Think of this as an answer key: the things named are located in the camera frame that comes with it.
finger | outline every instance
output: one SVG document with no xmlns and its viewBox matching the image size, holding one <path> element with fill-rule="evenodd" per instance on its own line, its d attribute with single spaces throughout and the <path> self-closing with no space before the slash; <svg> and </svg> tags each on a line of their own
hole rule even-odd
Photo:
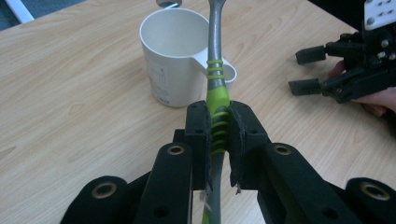
<svg viewBox="0 0 396 224">
<path fill-rule="evenodd" d="M 383 116 L 388 111 L 387 108 L 382 106 L 382 105 L 361 104 L 361 107 L 363 107 L 363 109 L 365 109 L 366 111 L 370 112 L 371 114 L 376 115 L 377 117 Z"/>
<path fill-rule="evenodd" d="M 369 105 L 382 105 L 396 112 L 396 88 L 387 88 L 384 91 L 379 91 L 371 95 L 363 96 L 355 102 L 369 104 Z"/>
<path fill-rule="evenodd" d="M 346 70 L 344 61 L 340 61 L 335 64 L 334 68 L 328 74 L 329 77 L 337 77 L 341 75 Z"/>
</svg>

white mug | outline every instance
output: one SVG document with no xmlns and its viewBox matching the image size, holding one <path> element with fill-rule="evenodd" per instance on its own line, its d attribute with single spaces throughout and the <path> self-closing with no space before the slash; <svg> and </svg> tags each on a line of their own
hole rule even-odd
<svg viewBox="0 0 396 224">
<path fill-rule="evenodd" d="M 207 68 L 208 31 L 208 20 L 185 8 L 162 9 L 143 20 L 140 40 L 151 92 L 162 104 L 187 106 L 201 96 Z M 229 90 L 237 72 L 222 60 Z"/>
</svg>

table surface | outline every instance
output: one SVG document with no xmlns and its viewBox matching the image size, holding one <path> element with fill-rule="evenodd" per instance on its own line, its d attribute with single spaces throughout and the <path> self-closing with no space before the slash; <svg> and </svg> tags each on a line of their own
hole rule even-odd
<svg viewBox="0 0 396 224">
<path fill-rule="evenodd" d="M 208 18 L 207 1 L 183 7 Z M 0 32 L 2 223 L 58 223 L 88 182 L 137 179 L 184 128 L 186 108 L 150 93 L 138 28 L 158 9 L 153 0 L 88 0 Z M 396 189 L 396 142 L 384 120 L 354 103 L 290 93 L 288 81 L 325 78 L 338 60 L 300 66 L 294 53 L 351 32 L 305 0 L 229 0 L 222 52 L 239 73 L 231 98 L 250 105 L 271 140 L 298 148 L 325 180 L 343 188 L 367 176 Z M 223 222 L 263 223 L 256 192 L 235 196 L 227 160 Z M 197 195 L 193 223 L 202 214 Z"/>
</svg>

toothbrush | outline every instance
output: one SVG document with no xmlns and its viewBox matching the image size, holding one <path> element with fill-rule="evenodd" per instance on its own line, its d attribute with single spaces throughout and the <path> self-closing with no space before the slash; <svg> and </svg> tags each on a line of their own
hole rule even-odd
<svg viewBox="0 0 396 224">
<path fill-rule="evenodd" d="M 206 198 L 203 224 L 220 224 L 221 172 L 227 138 L 227 120 L 230 97 L 225 86 L 221 59 L 221 11 L 226 0 L 209 0 L 209 38 L 207 50 L 206 105 L 212 123 L 212 146 L 210 149 L 210 176 L 213 191 Z"/>
</svg>

